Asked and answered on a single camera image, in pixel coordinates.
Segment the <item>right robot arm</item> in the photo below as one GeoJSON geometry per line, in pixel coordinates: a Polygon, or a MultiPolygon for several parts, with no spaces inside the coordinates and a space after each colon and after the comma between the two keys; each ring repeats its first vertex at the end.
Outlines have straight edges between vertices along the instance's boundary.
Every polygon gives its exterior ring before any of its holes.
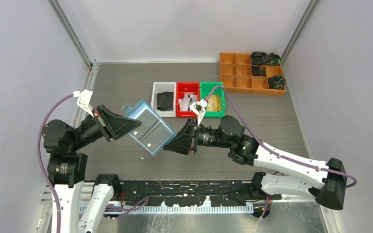
{"type": "Polygon", "coordinates": [[[228,149],[228,157],[239,165],[264,167],[284,176],[256,172],[249,185],[255,200],[282,194],[313,198],[332,210],[343,210],[347,177],[342,161],[310,160],[282,150],[245,134],[245,127],[232,116],[221,118],[216,129],[198,125],[189,118],[164,150],[189,155],[199,146],[228,149]]]}

